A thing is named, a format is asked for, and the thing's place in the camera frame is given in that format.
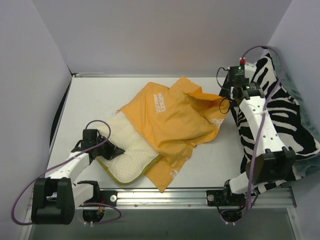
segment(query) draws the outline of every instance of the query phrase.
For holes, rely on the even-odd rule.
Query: teal fabric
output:
[[[277,76],[280,75],[281,72],[281,65],[280,60],[277,55],[270,51],[270,55],[272,58],[275,74]],[[281,84],[284,88],[288,91],[288,93],[298,101],[300,105],[300,118],[301,118],[301,125],[308,130],[308,132],[318,141],[320,142],[320,133],[316,126],[313,124],[312,120],[309,118],[306,104],[304,103],[303,98],[301,97],[294,81],[291,78],[291,75],[288,71],[287,66],[285,65],[285,74],[284,78],[281,80]],[[316,172],[320,172],[320,154],[313,156],[311,158],[301,160],[296,162],[295,164],[296,170],[298,173],[306,177],[308,175],[314,174]]]

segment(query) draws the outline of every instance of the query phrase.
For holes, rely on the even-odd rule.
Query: screw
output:
[[[117,200],[117,196],[116,196],[116,195],[111,195],[110,201],[111,201],[112,203],[114,203],[116,200]]]
[[[213,196],[212,194],[209,194],[207,199],[209,202],[212,202],[215,199],[215,196]]]

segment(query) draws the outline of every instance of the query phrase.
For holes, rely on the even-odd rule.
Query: green trim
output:
[[[98,161],[98,163],[101,165],[101,167],[106,171],[106,173],[117,183],[120,185],[129,185],[132,184],[135,180],[137,180],[138,178],[140,178],[142,175],[144,175],[149,168],[151,168],[156,162],[158,162],[160,159],[162,158],[161,155],[156,156],[144,169],[143,171],[140,173],[139,176],[137,176],[134,180],[130,181],[130,182],[120,182],[118,179],[116,179],[116,177],[109,171],[109,168],[104,165],[99,159],[96,158],[96,160]]]

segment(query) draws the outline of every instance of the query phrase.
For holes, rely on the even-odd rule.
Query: white table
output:
[[[148,82],[170,87],[178,77],[74,77],[66,99],[61,122],[52,148],[48,168],[65,161],[82,131],[91,120],[107,120],[116,110],[127,104]],[[220,87],[213,77],[191,77],[205,93],[219,94]],[[228,179],[240,174],[243,148],[237,126],[228,114],[217,137],[197,146],[169,188],[222,187]],[[130,185],[119,185],[93,161],[77,178],[98,181],[101,188],[139,189],[155,188],[142,176]]]

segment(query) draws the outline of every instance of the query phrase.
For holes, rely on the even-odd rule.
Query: zebra print blanket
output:
[[[271,56],[268,53],[256,63],[256,72],[251,82],[259,83],[267,98],[276,85],[276,81],[277,76],[275,75]],[[220,95],[227,97],[229,92],[221,91]],[[282,84],[275,90],[267,105],[267,109],[280,139],[287,148],[291,147],[295,151],[297,161],[306,160],[319,154],[319,142],[301,125],[299,103],[289,95]],[[255,141],[243,112],[238,107],[231,107],[230,110],[238,126],[240,140],[243,145],[244,156],[240,166],[240,172],[243,173],[246,171],[246,164],[252,158]],[[292,171],[284,180],[261,183],[257,187],[257,190],[263,193],[284,182],[300,178],[301,176],[297,173],[295,166],[293,166]]]

